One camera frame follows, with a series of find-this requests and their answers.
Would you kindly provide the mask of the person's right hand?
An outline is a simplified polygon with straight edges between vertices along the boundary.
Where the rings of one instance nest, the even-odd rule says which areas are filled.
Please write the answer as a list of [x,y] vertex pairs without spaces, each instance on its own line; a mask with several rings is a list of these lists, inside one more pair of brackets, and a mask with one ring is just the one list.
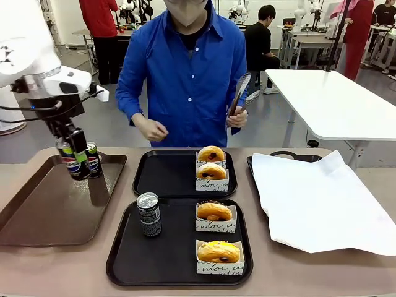
[[161,142],[167,135],[167,128],[160,122],[146,118],[142,113],[131,116],[140,133],[150,142]]

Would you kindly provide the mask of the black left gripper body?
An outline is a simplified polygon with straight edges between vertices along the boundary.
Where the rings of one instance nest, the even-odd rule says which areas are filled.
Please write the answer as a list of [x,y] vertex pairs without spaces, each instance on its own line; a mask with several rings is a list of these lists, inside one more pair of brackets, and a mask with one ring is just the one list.
[[54,123],[59,123],[62,128],[73,124],[71,118],[84,114],[84,107],[79,95],[61,95],[55,97],[29,99],[30,106],[34,109],[37,118],[44,121],[54,135]]

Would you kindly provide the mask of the person's left hand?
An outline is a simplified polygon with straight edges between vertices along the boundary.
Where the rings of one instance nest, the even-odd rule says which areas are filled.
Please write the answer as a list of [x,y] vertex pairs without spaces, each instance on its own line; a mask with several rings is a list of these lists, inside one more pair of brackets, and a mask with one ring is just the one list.
[[233,115],[228,116],[226,124],[228,127],[242,128],[246,125],[248,112],[241,106],[237,106]]

